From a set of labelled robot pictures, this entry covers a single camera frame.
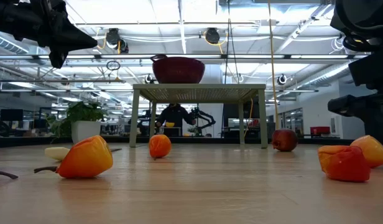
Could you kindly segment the lumpy red-orange fruit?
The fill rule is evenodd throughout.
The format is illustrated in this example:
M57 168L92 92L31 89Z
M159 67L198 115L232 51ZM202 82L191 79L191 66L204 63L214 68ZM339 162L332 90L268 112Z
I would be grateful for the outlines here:
M371 168L358 146L321 146L318 158L321 170L331 180L366 182L370 179Z

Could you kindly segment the pale green perforated riser table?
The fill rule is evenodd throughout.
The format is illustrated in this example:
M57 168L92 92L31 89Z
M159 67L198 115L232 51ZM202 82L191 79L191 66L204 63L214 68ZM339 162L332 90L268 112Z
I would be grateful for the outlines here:
M162 103L222 103L237 104L239 113L239 142L244 144L243 104L258 98L261 148L268 146L264 84L134 84L129 146L136 146L139 98L152 103L150 128L154 128L157 104Z

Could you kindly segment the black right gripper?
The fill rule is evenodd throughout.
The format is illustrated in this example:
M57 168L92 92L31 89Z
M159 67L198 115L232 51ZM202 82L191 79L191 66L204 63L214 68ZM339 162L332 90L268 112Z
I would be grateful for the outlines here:
M345 117L356 117L364 123L365 133L383 145L383 94L346 95L328 102L328 110Z

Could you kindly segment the dark red plum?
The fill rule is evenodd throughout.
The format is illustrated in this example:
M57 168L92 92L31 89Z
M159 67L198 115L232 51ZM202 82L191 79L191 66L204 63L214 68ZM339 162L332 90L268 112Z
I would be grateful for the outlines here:
M272 146L281 152L291 152L298 145L298 137L291 129L277 129L272 135Z

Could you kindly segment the knife with cream handle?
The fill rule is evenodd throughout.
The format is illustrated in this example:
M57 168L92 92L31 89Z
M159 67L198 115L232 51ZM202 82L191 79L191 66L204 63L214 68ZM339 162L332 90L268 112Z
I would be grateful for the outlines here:
M48 147L44 153L47 157L59 161L87 161L96 160L99 158L111 158L113 151L120 149L110 149L106 146L75 146L71 149L64 147Z

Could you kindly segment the yellow-orange pointed fruit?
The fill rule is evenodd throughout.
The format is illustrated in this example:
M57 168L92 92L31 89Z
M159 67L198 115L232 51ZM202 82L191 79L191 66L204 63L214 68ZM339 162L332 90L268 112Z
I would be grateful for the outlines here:
M383 145L374 137L366 135L354 140L350 146L360 147L370 168L383 165Z

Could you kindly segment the black aluminium table frame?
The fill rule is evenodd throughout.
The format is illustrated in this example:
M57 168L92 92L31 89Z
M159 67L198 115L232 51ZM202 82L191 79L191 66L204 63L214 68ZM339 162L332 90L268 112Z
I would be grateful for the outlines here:
M176 137L170 138L172 143L179 144L239 144L238 138L195 138L195 137ZM65 144L72 143L71 137L0 137L0 148L16 146L36 146L46 144ZM299 139L299 144L317 145L349 145L353 142L350 139L337 138L310 138Z

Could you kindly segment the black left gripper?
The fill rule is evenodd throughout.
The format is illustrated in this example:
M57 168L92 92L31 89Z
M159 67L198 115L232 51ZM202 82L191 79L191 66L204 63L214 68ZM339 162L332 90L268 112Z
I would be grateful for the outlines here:
M11 14L12 35L18 41L34 40L50 49L49 59L55 68L61 68L68 52L90 49L97 41L75 27L67 19L64 0L30 0L14 6Z

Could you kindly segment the red box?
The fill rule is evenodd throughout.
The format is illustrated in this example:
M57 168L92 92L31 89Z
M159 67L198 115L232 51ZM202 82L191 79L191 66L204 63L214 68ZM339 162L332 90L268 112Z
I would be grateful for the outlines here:
M310 128L311 135L322 135L322 134L330 134L331 129L329 126L312 126Z

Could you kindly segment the person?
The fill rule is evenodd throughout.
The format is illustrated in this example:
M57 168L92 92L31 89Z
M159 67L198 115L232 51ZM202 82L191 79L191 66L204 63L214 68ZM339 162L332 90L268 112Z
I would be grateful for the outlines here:
M161 112L155 125L161 127L163 124L173 123L172 128L164 129L164 134L167 137L180 137L183 131L183 121L189 125L196 123L195 119L193 119L184 107L178 103L170 103L168 107Z

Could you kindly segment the orange-red fruit curved stem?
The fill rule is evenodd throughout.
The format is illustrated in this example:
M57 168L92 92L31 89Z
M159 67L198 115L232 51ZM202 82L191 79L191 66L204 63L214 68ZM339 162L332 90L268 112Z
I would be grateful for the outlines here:
M36 168L34 173L50 170L66 179L92 178L112 166L112 152L107 142L97 135L75 144L59 166Z

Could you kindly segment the dark red colander bowl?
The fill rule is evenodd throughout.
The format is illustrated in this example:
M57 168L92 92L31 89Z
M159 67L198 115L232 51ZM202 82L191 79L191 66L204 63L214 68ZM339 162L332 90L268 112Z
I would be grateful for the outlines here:
M199 83L205 72L205 64L194 58L158 54L150 59L153 73L159 83Z

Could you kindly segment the small round orange fruit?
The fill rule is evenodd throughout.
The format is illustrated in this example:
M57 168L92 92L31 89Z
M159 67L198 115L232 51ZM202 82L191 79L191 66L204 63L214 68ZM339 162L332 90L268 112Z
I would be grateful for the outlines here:
M171 149L172 143L164 134L156 134L149 139L149 153L154 159L167 156Z

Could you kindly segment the green plant in white pot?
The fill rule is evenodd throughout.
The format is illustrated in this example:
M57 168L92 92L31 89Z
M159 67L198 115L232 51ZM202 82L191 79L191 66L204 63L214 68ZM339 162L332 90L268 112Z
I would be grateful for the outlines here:
M101 123L107 112L98 102L74 102L66 110L64 119L47 117L50 132L56 138L71 137L74 144L100 135Z

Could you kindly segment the black monitor screen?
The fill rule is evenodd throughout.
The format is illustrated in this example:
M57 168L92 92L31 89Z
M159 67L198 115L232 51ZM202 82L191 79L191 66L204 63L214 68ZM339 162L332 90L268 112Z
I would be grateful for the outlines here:
M0 111L1 121L22 121L24 110L22 109L2 109Z

